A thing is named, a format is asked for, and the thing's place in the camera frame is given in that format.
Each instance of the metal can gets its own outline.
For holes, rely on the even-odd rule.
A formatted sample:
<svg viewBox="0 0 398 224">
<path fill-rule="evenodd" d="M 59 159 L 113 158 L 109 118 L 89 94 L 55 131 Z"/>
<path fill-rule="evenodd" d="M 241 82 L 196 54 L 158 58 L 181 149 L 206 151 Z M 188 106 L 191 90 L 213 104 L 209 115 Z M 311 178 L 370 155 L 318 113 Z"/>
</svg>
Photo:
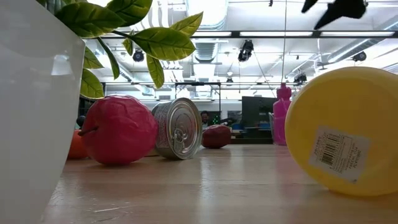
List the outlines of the metal can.
<svg viewBox="0 0 398 224">
<path fill-rule="evenodd" d="M 199 150 L 202 138 L 198 108 L 187 98 L 158 103 L 152 109 L 158 131 L 156 152 L 168 159 L 191 159 Z"/>
</svg>

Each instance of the person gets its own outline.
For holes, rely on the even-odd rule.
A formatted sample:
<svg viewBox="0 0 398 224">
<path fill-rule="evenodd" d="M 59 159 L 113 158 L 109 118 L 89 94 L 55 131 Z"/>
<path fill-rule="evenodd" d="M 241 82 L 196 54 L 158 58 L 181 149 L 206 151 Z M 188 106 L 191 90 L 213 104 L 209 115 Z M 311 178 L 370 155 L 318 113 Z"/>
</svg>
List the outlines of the person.
<svg viewBox="0 0 398 224">
<path fill-rule="evenodd" d="M 200 113 L 200 116 L 201 116 L 201 125 L 202 125 L 202 128 L 204 129 L 204 128 L 207 128 L 208 127 L 208 122 L 209 122 L 209 112 L 207 112 L 207 111 L 202 111 L 201 113 Z"/>
</svg>

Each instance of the pink bottle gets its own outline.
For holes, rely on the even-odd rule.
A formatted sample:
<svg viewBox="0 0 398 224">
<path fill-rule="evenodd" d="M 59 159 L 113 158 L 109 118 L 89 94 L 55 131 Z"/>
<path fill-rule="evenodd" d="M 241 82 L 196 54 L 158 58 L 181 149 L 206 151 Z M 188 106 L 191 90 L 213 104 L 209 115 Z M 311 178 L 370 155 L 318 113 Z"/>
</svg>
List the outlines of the pink bottle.
<svg viewBox="0 0 398 224">
<path fill-rule="evenodd" d="M 274 103 L 274 143 L 285 146 L 285 118 L 291 103 L 292 89 L 286 87 L 286 83 L 281 83 L 276 95 L 279 100 Z"/>
</svg>

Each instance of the sticker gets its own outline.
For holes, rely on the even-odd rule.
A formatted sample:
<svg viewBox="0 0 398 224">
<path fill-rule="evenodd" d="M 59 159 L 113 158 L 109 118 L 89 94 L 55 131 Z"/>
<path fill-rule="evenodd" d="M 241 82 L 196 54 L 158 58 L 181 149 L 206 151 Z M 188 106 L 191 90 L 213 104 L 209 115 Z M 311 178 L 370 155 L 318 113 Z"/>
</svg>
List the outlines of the sticker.
<svg viewBox="0 0 398 224">
<path fill-rule="evenodd" d="M 320 126 L 309 163 L 355 184 L 365 168 L 370 140 Z"/>
</svg>

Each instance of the white vase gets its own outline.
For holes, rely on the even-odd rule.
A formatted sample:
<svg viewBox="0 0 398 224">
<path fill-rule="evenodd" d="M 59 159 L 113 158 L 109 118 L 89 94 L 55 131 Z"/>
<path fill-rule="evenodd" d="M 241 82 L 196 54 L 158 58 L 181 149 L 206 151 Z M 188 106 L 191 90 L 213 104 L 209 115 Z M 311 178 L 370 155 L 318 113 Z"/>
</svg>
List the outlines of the white vase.
<svg viewBox="0 0 398 224">
<path fill-rule="evenodd" d="M 0 1 L 0 223 L 40 221 L 67 158 L 84 47 L 35 0 Z"/>
</svg>

